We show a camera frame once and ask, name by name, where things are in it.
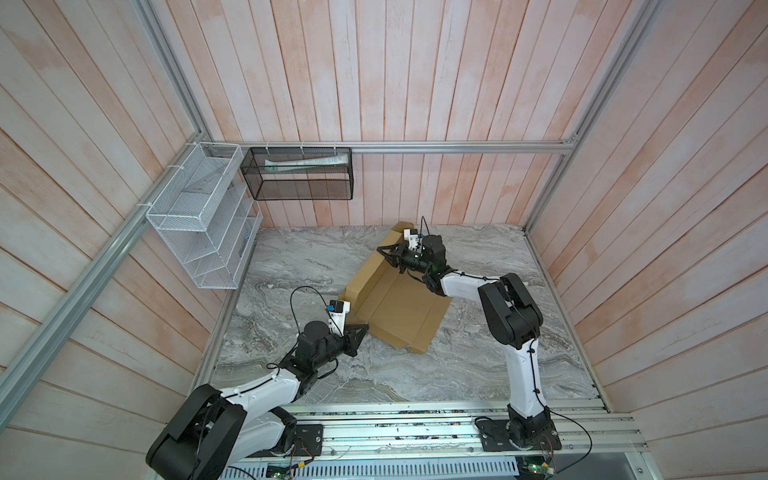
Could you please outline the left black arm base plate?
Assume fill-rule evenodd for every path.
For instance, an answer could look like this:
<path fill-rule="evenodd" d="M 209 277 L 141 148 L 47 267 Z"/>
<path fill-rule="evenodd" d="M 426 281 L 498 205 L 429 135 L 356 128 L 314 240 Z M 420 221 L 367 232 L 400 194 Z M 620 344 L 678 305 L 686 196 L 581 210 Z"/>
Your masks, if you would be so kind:
<path fill-rule="evenodd" d="M 286 456 L 317 457 L 321 455 L 324 426 L 319 423 L 299 424 L 288 427 L 275 447 L 252 452 L 248 458 L 269 458 Z"/>

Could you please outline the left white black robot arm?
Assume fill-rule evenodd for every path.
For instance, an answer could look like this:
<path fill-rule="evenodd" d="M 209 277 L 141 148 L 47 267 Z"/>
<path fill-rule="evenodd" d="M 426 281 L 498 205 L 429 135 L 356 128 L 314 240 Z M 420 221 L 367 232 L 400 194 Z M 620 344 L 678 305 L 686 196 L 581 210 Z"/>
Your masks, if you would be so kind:
<path fill-rule="evenodd" d="M 368 330 L 352 325 L 337 334 L 312 321 L 273 372 L 223 390 L 196 387 L 150 446 L 146 464 L 164 479 L 217 479 L 251 454 L 288 452 L 296 419 L 284 407 L 323 377 L 321 367 L 356 356 Z"/>

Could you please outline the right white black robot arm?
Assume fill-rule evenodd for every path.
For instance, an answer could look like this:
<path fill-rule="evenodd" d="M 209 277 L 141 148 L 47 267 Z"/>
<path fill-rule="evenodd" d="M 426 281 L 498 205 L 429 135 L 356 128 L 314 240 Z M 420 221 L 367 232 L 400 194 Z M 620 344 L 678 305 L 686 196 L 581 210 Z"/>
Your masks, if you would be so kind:
<path fill-rule="evenodd" d="M 510 383 L 508 441 L 531 449 L 553 427 L 541 390 L 538 347 L 543 314 L 519 275 L 469 274 L 450 267 L 439 235 L 407 229 L 404 239 L 377 252 L 400 273 L 409 273 L 432 293 L 481 305 L 493 338 L 504 347 Z"/>

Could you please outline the brown cardboard box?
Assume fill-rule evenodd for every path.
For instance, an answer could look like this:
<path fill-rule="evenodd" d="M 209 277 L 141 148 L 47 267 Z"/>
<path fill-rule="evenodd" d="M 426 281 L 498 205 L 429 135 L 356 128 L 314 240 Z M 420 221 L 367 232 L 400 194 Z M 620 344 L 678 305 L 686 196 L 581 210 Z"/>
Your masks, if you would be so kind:
<path fill-rule="evenodd" d="M 451 299 L 401 274 L 373 252 L 346 286 L 341 299 L 350 303 L 349 325 L 369 326 L 369 334 L 396 349 L 424 354 L 448 311 Z"/>

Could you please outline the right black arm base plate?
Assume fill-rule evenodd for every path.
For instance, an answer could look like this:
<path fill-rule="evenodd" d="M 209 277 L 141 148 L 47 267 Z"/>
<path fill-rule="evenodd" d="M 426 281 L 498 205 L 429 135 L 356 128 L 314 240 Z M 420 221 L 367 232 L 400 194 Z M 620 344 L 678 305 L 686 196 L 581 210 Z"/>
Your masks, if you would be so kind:
<path fill-rule="evenodd" d="M 477 417 L 473 421 L 485 452 L 559 451 L 562 443 L 553 422 L 530 429 L 517 420 Z"/>

